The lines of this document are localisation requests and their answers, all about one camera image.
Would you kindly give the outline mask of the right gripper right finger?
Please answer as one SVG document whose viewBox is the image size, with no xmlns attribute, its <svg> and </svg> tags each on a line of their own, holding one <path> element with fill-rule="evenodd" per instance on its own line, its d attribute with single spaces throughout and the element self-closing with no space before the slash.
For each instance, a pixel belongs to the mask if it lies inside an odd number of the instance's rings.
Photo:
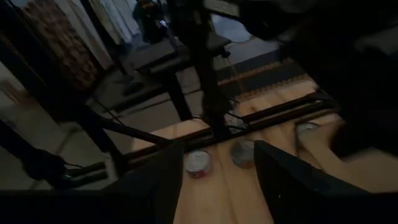
<svg viewBox="0 0 398 224">
<path fill-rule="evenodd" d="M 367 192 L 265 141 L 254 165 L 275 224 L 398 224 L 398 192 Z"/>
</svg>

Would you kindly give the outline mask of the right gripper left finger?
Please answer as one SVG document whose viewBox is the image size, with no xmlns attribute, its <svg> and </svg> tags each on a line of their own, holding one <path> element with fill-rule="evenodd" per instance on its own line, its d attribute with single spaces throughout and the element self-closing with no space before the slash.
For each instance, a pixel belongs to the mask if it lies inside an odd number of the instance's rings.
<svg viewBox="0 0 398 224">
<path fill-rule="evenodd" d="M 172 224 L 183 150 L 173 141 L 101 190 L 0 191 L 0 224 Z"/>
</svg>

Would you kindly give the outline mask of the red label seafood can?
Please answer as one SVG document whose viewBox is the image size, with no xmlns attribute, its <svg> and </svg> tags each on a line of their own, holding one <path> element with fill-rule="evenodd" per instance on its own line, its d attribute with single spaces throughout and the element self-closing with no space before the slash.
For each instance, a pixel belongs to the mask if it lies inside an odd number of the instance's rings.
<svg viewBox="0 0 398 224">
<path fill-rule="evenodd" d="M 191 178 L 201 178 L 210 172 L 211 156 L 204 150 L 188 153 L 184 158 L 184 169 Z"/>
</svg>

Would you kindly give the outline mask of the blue label tuna can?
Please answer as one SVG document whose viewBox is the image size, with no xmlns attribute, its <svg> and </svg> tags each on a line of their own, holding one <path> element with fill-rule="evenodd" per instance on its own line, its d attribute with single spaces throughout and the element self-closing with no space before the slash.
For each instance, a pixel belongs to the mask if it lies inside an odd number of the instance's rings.
<svg viewBox="0 0 398 224">
<path fill-rule="evenodd" d="M 313 130 L 313 129 L 318 129 L 319 125 L 317 123 L 312 123 L 312 122 L 304 122 L 304 123 L 300 123 L 297 124 L 295 126 L 295 130 L 298 133 L 302 133 L 306 130 Z"/>
</svg>

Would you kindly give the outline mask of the teal label tuna can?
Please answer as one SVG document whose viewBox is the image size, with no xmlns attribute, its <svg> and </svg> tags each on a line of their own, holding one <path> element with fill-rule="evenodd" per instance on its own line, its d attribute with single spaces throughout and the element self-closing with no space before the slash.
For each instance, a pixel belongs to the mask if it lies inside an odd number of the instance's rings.
<svg viewBox="0 0 398 224">
<path fill-rule="evenodd" d="M 254 165 L 254 141 L 240 139 L 229 149 L 229 155 L 234 165 L 248 169 Z"/>
</svg>

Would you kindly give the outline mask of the orange black hazard strip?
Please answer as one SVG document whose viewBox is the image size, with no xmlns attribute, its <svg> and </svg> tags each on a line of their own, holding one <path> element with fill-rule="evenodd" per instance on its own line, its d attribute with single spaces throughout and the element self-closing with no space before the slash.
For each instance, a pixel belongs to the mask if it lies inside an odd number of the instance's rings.
<svg viewBox="0 0 398 224">
<path fill-rule="evenodd" d="M 273 63 L 270 63 L 268 65 L 264 65 L 264 66 L 261 66 L 259 68 L 248 70 L 248 71 L 243 72 L 243 73 L 236 73 L 236 71 L 233 70 L 233 76 L 218 81 L 218 84 L 219 85 L 223 85 L 223 84 L 231 83 L 233 81 L 238 81 L 241 78 L 251 77 L 251 76 L 257 75 L 257 74 L 259 74 L 261 72 L 266 72 L 266 71 L 272 70 L 274 68 L 279 68 L 279 67 L 281 67 L 283 65 L 288 65 L 288 64 L 293 63 L 293 62 L 294 62 L 294 60 L 288 58 L 287 60 L 283 61 L 282 63 L 273 62 Z"/>
</svg>

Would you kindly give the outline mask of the black side table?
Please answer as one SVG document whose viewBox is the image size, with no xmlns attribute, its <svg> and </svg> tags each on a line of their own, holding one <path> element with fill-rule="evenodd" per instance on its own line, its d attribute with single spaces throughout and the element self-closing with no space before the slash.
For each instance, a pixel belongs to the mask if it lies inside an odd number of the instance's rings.
<svg viewBox="0 0 398 224">
<path fill-rule="evenodd" d="M 193 65 L 189 54 L 182 55 L 179 50 L 185 46 L 181 41 L 171 44 L 168 39 L 132 53 L 129 61 L 134 72 L 146 78 L 143 88 L 137 91 L 125 88 L 126 97 L 120 103 L 113 105 L 112 110 L 122 112 L 141 104 L 151 98 L 168 93 L 178 116 L 182 121 L 192 118 L 192 112 L 187 105 L 176 73 Z"/>
</svg>

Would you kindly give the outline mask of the white hanging cloth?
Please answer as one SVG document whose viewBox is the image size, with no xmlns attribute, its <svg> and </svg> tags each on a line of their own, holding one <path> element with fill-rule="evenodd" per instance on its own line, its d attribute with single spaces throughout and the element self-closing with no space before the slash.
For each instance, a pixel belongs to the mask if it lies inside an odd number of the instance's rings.
<svg viewBox="0 0 398 224">
<path fill-rule="evenodd" d="M 132 18 L 135 0 L 55 0 L 72 27 L 103 68 L 123 73 L 120 55 L 131 46 L 139 28 Z"/>
</svg>

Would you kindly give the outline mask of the brown patterned fabric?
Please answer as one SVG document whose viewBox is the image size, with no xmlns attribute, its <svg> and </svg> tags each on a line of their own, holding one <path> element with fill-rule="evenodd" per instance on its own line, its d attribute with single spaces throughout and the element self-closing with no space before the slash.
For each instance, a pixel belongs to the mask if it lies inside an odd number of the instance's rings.
<svg viewBox="0 0 398 224">
<path fill-rule="evenodd" d="M 67 70 L 66 77 L 79 90 L 92 86 L 98 74 L 89 48 L 54 0 L 30 0 L 21 8 L 44 42 Z"/>
</svg>

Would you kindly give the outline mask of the black aluminium table frame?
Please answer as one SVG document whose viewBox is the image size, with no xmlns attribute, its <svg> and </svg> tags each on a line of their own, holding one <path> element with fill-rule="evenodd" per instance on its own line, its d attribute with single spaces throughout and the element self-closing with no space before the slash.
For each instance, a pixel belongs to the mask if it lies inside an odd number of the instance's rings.
<svg viewBox="0 0 398 224">
<path fill-rule="evenodd" d="M 197 124 L 200 127 L 193 131 L 185 131 L 182 135 L 175 137 L 175 139 L 183 141 L 187 145 L 185 151 L 190 152 L 333 108 L 334 105 L 331 99 L 313 92 L 303 97 L 240 117 L 247 124 L 247 128 L 240 130 L 238 133 L 227 134 L 225 137 L 216 138 L 211 128 L 204 127 L 203 122 L 184 121 L 179 124 L 180 128 L 189 124 Z"/>
</svg>

